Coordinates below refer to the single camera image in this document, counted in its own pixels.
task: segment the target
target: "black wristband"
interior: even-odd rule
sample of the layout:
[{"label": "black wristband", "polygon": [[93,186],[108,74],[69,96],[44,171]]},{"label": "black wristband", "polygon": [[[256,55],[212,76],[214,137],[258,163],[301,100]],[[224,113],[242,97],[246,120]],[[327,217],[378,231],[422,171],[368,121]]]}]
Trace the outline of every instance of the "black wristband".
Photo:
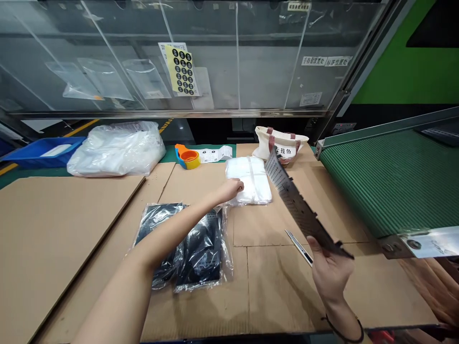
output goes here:
[{"label": "black wristband", "polygon": [[357,322],[359,323],[359,326],[360,326],[360,331],[361,331],[361,335],[360,335],[360,338],[357,339],[357,340],[351,340],[351,339],[348,339],[346,338],[345,336],[343,336],[340,332],[338,332],[338,330],[331,324],[330,320],[328,319],[328,315],[325,314],[325,318],[322,318],[322,320],[326,320],[328,322],[328,324],[330,325],[331,329],[333,330],[334,333],[336,333],[336,335],[341,338],[344,343],[352,343],[352,344],[359,344],[361,342],[363,342],[363,339],[365,337],[365,332],[363,331],[363,327],[362,327],[362,324],[360,323],[360,320],[356,317],[355,319],[357,320]]}]

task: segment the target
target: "power outlet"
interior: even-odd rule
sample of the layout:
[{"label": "power outlet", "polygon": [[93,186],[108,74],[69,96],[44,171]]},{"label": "power outlet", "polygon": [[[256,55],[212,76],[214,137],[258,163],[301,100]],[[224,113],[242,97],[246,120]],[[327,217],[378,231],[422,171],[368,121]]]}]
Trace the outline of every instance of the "power outlet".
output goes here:
[{"label": "power outlet", "polygon": [[331,135],[344,134],[345,132],[353,131],[357,123],[336,123]]}]

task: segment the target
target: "blue crate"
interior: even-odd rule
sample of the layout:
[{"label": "blue crate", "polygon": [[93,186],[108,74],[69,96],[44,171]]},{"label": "blue crate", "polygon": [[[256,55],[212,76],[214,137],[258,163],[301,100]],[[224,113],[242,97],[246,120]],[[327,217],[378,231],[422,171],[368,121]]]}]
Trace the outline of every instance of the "blue crate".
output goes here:
[{"label": "blue crate", "polygon": [[[85,137],[69,137],[37,140],[20,150],[14,151],[2,160],[14,162],[27,169],[66,167],[75,150],[85,139]],[[71,144],[72,146],[55,156],[40,156],[61,144]]]}]

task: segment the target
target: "green mat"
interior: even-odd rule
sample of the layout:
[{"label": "green mat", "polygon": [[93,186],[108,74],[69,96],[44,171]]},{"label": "green mat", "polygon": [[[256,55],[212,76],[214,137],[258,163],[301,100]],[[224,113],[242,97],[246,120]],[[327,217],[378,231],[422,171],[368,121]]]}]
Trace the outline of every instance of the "green mat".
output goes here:
[{"label": "green mat", "polygon": [[[203,148],[221,148],[223,145],[189,145],[188,149],[203,149]],[[229,144],[233,148],[233,157],[236,157],[236,145]],[[163,156],[160,162],[177,162],[175,156],[175,146],[166,146],[166,154]],[[8,184],[11,184],[13,181],[19,178],[28,178],[28,177],[70,177],[71,174],[67,173],[66,168],[53,168],[53,169],[36,169],[36,170],[26,170],[19,167],[12,169],[9,172],[6,172],[4,175],[0,176],[0,189],[4,188]]]},{"label": "green mat", "polygon": [[376,238],[459,225],[459,148],[404,131],[326,148],[320,160]]}]

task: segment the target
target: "hand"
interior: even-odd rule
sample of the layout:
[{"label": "hand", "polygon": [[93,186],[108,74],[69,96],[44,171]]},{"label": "hand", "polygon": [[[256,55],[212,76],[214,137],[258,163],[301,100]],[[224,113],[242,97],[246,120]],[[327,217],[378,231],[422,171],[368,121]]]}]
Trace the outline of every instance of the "hand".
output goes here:
[{"label": "hand", "polygon": [[312,236],[306,239],[314,256],[312,277],[322,301],[344,301],[344,288],[354,271],[354,262],[350,258],[330,254]]},{"label": "hand", "polygon": [[244,183],[239,178],[231,178],[226,180],[214,193],[216,204],[225,203],[244,190]]}]

